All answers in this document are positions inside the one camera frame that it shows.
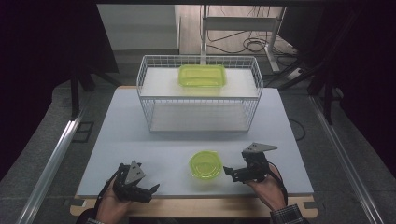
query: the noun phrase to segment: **yellow plastic container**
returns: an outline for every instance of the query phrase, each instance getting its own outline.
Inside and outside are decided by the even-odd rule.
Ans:
[[[178,84],[182,87],[220,88],[226,84],[223,65],[184,64],[178,69]]]
[[[200,179],[213,179],[222,170],[217,151],[200,151],[191,157],[189,165],[191,174]]]

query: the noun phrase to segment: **wire basket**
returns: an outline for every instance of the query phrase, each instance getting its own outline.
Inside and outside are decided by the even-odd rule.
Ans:
[[[227,84],[186,89],[177,84],[183,64],[221,64]],[[151,132],[246,133],[262,96],[262,74],[250,56],[147,55],[137,93]]]

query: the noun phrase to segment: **metal frame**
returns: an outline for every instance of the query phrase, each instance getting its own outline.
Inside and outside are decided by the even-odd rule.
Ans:
[[[285,7],[281,8],[276,18],[207,17],[206,7],[207,5],[204,5],[202,17],[201,56],[206,56],[206,31],[268,31],[271,32],[271,38],[264,46],[265,53],[273,72],[280,72],[273,49],[280,23],[285,14]]]

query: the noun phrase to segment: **white tabletop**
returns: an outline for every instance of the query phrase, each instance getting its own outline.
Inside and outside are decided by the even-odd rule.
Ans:
[[[151,133],[136,89],[118,88],[107,111],[77,195],[96,196],[120,163],[143,163],[146,177],[138,184],[149,189],[161,184],[158,198],[210,198],[253,195],[224,172],[213,180],[191,176],[190,157],[200,150],[216,150],[224,166],[246,167],[242,150],[252,142],[277,146],[265,152],[277,165],[289,196],[312,194],[300,151],[276,89],[263,89],[248,133]]]

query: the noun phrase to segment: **cable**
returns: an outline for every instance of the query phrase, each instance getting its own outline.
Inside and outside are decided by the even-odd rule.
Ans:
[[[289,119],[289,121],[295,122],[295,123],[298,124],[298,125],[301,127],[301,129],[303,130],[303,135],[302,135],[301,137],[299,137],[299,138],[296,138],[296,142],[298,142],[298,141],[300,141],[300,140],[303,140],[303,139],[305,138],[305,135],[306,135],[304,125],[303,125],[302,123],[300,123],[299,121],[295,120],[295,119]]]

